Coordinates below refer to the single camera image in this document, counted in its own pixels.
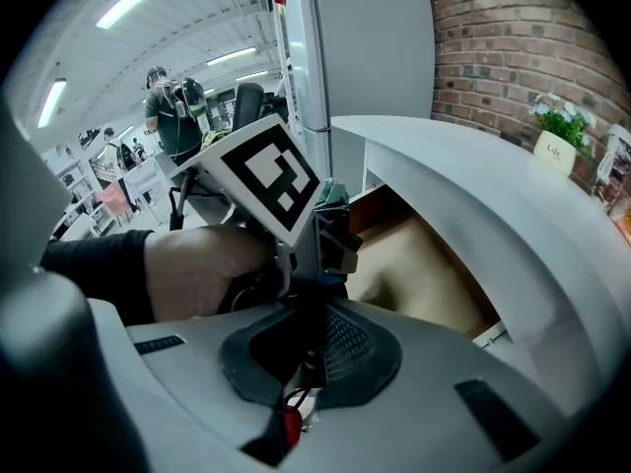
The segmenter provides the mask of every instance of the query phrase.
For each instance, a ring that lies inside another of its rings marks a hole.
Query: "ceiling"
[[[145,76],[154,65],[217,91],[242,75],[280,70],[272,15],[259,0],[144,0],[108,30],[96,27],[117,1],[59,0],[14,64],[3,89],[34,143],[54,145],[108,121],[142,118]],[[206,65],[253,46],[255,54]],[[48,126],[37,128],[58,78],[67,86]]]

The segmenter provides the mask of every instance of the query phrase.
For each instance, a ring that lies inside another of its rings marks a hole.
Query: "ceiling light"
[[[223,63],[224,61],[228,61],[229,59],[237,58],[245,54],[252,54],[253,52],[256,52],[256,47],[248,47],[247,49],[242,49],[241,51],[231,52],[230,54],[226,54],[225,56],[219,56],[218,58],[211,59],[206,64],[211,67],[213,65],[216,65],[217,63]]]
[[[133,124],[131,126],[129,126],[129,128],[127,128],[125,131],[123,131],[120,135],[118,135],[117,138],[122,138],[124,135],[126,135],[127,133],[129,133],[131,131],[131,128],[133,128]]]
[[[125,14],[131,11],[143,0],[119,0],[114,4],[102,18],[97,21],[97,26],[104,30],[108,30],[114,23],[116,23]]]
[[[46,97],[46,102],[43,105],[43,109],[41,110],[41,115],[39,116],[39,122],[37,123],[37,128],[42,128],[46,126],[48,122],[50,122],[50,117],[52,117],[52,113],[55,111],[55,107],[57,106],[57,102],[61,97],[61,93],[66,87],[65,79],[57,79],[52,83],[50,87],[50,91],[48,92],[48,97]]]
[[[246,79],[251,79],[252,77],[260,77],[262,75],[267,75],[267,70],[263,70],[262,72],[254,72],[253,74],[247,74],[242,77],[238,77],[235,81],[240,82]]]

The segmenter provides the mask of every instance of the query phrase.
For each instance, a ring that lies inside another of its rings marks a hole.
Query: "white flower pot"
[[[554,133],[542,131],[532,153],[566,177],[572,173],[574,160],[576,160],[576,149]]]

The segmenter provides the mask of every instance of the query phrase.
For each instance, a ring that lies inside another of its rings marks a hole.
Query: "pink cloth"
[[[120,184],[115,181],[105,191],[96,194],[112,214],[124,214],[129,208]]]

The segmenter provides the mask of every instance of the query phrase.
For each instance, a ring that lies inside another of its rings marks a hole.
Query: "brick wall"
[[[594,113],[596,158],[578,157],[572,178],[587,189],[613,123],[631,129],[625,83],[573,0],[432,0],[436,80],[432,117],[499,135],[532,149],[540,128],[528,114],[552,92]]]

